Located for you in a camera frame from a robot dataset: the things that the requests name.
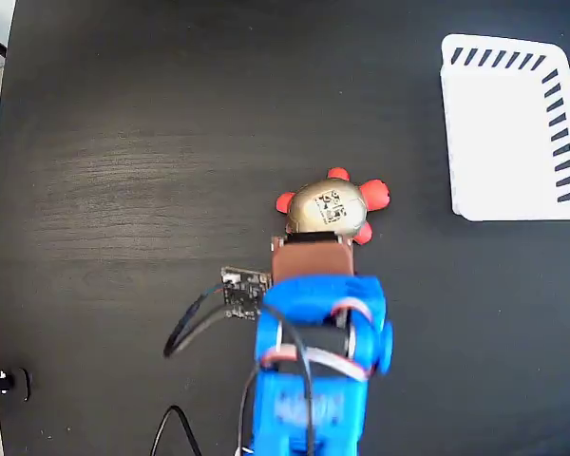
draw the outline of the white container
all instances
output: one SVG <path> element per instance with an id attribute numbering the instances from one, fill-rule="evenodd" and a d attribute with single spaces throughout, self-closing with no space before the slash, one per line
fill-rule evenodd
<path id="1" fill-rule="evenodd" d="M 452 209 L 570 219 L 570 67 L 557 46 L 448 35 L 441 69 Z"/>

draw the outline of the red knob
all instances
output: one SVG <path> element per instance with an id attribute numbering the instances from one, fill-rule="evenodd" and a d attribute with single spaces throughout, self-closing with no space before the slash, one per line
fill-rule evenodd
<path id="1" fill-rule="evenodd" d="M 352 238 L 357 244 L 363 245 L 371 240 L 371 226 L 365 222 L 355 237 Z"/>
<path id="2" fill-rule="evenodd" d="M 359 187 L 368 211 L 384 209 L 390 203 L 390 191 L 385 183 L 379 179 L 369 180 Z"/>
<path id="3" fill-rule="evenodd" d="M 278 212 L 282 212 L 283 214 L 287 214 L 289 211 L 289 205 L 291 204 L 294 195 L 295 193 L 287 192 L 278 197 L 276 199 L 276 210 Z"/>
<path id="4" fill-rule="evenodd" d="M 341 179 L 342 181 L 350 181 L 351 180 L 351 176 L 349 175 L 349 172 L 344 168 L 332 168 L 332 169 L 330 169 L 330 171 L 327 173 L 327 177 L 332 178 L 332 179 Z"/>

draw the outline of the circuit board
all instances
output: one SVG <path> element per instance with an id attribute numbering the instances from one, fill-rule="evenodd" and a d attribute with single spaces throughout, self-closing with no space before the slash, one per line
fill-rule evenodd
<path id="1" fill-rule="evenodd" d="M 273 285 L 268 273 L 224 266 L 221 268 L 224 284 L 224 305 L 232 316 L 255 320 L 262 297 Z"/>

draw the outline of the wood grain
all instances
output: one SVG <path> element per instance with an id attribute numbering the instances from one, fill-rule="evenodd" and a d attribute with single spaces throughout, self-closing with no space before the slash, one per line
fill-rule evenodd
<path id="1" fill-rule="evenodd" d="M 570 454 L 570 223 L 451 214 L 451 32 L 570 60 L 570 4 L 546 0 L 20 0 L 0 107 L 0 367 L 35 386 L 0 403 L 5 454 L 146 454 L 173 402 L 206 455 L 232 454 L 254 328 L 225 322 L 172 362 L 162 343 L 221 265 L 268 267 L 276 196 L 331 166 L 392 192 L 355 251 L 396 334 L 361 454 Z M 182 445 L 171 429 L 163 454 Z"/>

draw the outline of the qr code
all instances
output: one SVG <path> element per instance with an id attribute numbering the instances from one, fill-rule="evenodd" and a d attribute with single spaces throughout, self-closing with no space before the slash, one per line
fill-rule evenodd
<path id="1" fill-rule="evenodd" d="M 325 192 L 314 198 L 314 202 L 319 208 L 323 222 L 334 223 L 346 216 L 344 204 L 340 200 L 340 195 L 335 190 Z"/>

